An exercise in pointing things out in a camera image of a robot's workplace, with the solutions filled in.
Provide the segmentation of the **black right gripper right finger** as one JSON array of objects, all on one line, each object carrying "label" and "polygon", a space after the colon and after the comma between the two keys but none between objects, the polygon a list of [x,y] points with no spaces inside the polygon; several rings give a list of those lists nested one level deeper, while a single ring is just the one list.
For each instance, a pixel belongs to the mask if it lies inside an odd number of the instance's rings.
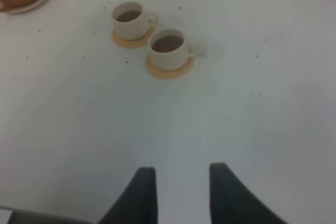
[{"label": "black right gripper right finger", "polygon": [[209,166],[209,208],[211,223],[284,223],[225,163]]}]

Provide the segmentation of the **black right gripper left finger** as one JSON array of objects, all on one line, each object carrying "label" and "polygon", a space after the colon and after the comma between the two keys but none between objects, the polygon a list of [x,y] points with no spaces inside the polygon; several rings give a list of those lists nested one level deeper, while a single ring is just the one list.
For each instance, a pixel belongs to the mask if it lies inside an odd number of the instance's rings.
[{"label": "black right gripper left finger", "polygon": [[141,167],[99,223],[157,224],[158,216],[156,171],[153,167]]}]

